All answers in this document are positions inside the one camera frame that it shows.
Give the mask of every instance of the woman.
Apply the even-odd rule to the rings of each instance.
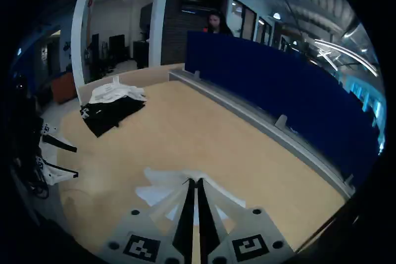
[[[211,11],[209,13],[207,17],[207,28],[205,28],[204,31],[213,34],[220,33],[229,36],[234,36],[230,28],[227,26],[226,18],[221,12],[217,10]]]

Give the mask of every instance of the black garment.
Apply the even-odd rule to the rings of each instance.
[[[144,101],[123,97],[111,103],[88,103],[80,113],[88,128],[99,137],[112,127],[118,127],[120,121],[144,106]]]

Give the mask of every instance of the blue partition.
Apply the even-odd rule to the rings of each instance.
[[[338,81],[302,57],[249,40],[189,32],[185,69],[238,94],[287,125],[358,187],[378,157],[367,115]]]

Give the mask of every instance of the wooden table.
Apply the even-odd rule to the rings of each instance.
[[[146,167],[201,170],[247,208],[262,206],[293,249],[299,247],[344,200],[309,166],[274,140],[181,82],[145,88],[147,105],[99,138],[79,111],[61,130],[78,147],[58,151],[59,166],[77,179],[59,184],[73,236],[96,253],[148,186]]]

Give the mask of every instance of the tv screen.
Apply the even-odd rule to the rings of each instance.
[[[220,10],[222,0],[182,0],[181,11],[185,13],[207,15],[211,10]]]

